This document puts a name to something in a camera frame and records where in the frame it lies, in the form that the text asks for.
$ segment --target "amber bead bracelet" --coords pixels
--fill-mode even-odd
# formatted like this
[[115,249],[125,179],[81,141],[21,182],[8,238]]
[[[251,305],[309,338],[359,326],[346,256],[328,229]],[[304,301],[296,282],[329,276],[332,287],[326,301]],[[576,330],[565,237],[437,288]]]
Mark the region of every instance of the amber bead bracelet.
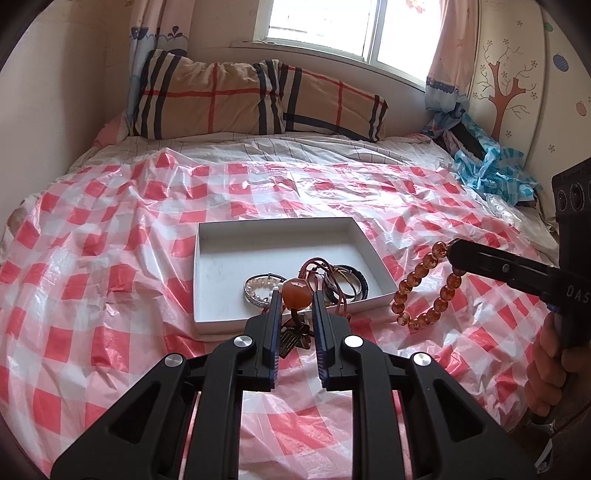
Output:
[[394,303],[392,311],[398,315],[397,322],[400,326],[408,325],[412,332],[425,328],[430,323],[434,323],[441,318],[441,314],[447,310],[448,302],[453,298],[456,289],[462,284],[462,277],[466,274],[463,270],[452,269],[452,273],[447,277],[446,285],[439,291],[439,297],[433,302],[433,307],[417,318],[404,311],[404,304],[408,299],[408,294],[414,287],[418,287],[421,281],[429,274],[437,264],[447,257],[447,245],[443,242],[437,242],[433,249],[423,257],[423,261],[417,265],[414,272],[409,273],[405,280],[398,285],[398,291],[394,294]]

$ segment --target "curtain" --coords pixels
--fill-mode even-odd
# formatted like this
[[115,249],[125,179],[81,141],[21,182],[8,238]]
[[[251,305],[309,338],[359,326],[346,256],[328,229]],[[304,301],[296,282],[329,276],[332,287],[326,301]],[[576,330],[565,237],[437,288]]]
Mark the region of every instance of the curtain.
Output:
[[155,48],[186,56],[195,0],[135,0],[131,15],[129,93],[126,120],[129,131],[139,97],[139,78]]
[[479,0],[440,0],[441,35],[427,77],[425,106],[435,112],[423,133],[437,138],[468,110],[478,47]]

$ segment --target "bead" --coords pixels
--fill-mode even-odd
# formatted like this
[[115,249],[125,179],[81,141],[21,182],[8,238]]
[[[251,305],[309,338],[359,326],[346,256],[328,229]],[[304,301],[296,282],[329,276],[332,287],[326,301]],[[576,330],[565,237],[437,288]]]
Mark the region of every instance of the bead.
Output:
[[437,242],[435,245],[433,245],[433,249],[431,251],[433,252],[433,256],[435,258],[444,258],[447,256],[447,245],[443,242]]
[[400,282],[400,285],[398,286],[398,291],[402,295],[408,295],[413,291],[413,288],[408,284],[406,280],[402,280],[402,282]]
[[426,313],[422,313],[417,317],[417,323],[419,325],[419,327],[421,328],[425,328],[427,325],[429,325],[429,321],[427,320],[427,314]]
[[429,323],[436,322],[440,318],[441,318],[441,313],[439,313],[437,310],[435,310],[435,309],[428,309],[427,310],[427,320],[429,320]]
[[396,320],[398,322],[398,324],[401,327],[404,327],[405,325],[408,324],[408,322],[410,322],[410,315],[406,312],[404,312],[402,315],[400,315],[398,317],[398,320]]
[[400,305],[396,305],[395,303],[393,303],[392,311],[398,314],[402,313],[404,311],[404,303],[401,303]]
[[439,298],[433,302],[433,309],[436,312],[443,313],[447,310],[447,302]]
[[429,269],[425,267],[425,265],[423,265],[422,263],[419,263],[417,265],[417,268],[414,269],[414,274],[418,278],[425,278],[427,275],[429,275]]
[[412,287],[418,287],[421,284],[421,279],[414,273],[409,273],[407,277],[407,283]]
[[462,278],[458,277],[456,274],[450,273],[447,278],[447,286],[452,290],[459,288],[462,285]]
[[452,288],[442,287],[439,291],[439,296],[445,301],[450,301],[455,293],[456,291]]
[[303,278],[292,278],[283,284],[283,303],[288,310],[303,310],[312,303],[312,289]]
[[433,254],[427,254],[423,257],[423,265],[429,270],[432,270],[437,266],[437,258],[435,258]]
[[394,294],[394,303],[396,305],[404,305],[408,299],[408,295],[403,295],[399,291]]

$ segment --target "white box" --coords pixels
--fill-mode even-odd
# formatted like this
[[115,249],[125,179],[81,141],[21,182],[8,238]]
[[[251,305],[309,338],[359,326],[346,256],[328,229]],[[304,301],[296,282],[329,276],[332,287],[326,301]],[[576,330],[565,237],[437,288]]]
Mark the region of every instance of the white box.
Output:
[[246,279],[266,273],[294,278],[313,257],[351,265],[365,276],[368,298],[348,304],[348,313],[392,302],[397,285],[350,217],[200,223],[193,283],[197,331],[201,335],[241,332],[246,320],[261,313],[244,297]]

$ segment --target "pillow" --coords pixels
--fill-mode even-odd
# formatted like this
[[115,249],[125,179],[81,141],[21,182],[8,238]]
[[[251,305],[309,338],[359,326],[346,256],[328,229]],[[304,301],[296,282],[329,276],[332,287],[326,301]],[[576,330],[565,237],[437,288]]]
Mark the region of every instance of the pillow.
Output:
[[388,103],[379,95],[281,63],[279,96],[288,132],[336,133],[370,142],[384,137]]
[[134,135],[166,140],[216,132],[283,133],[278,64],[206,64],[154,50],[140,79]]

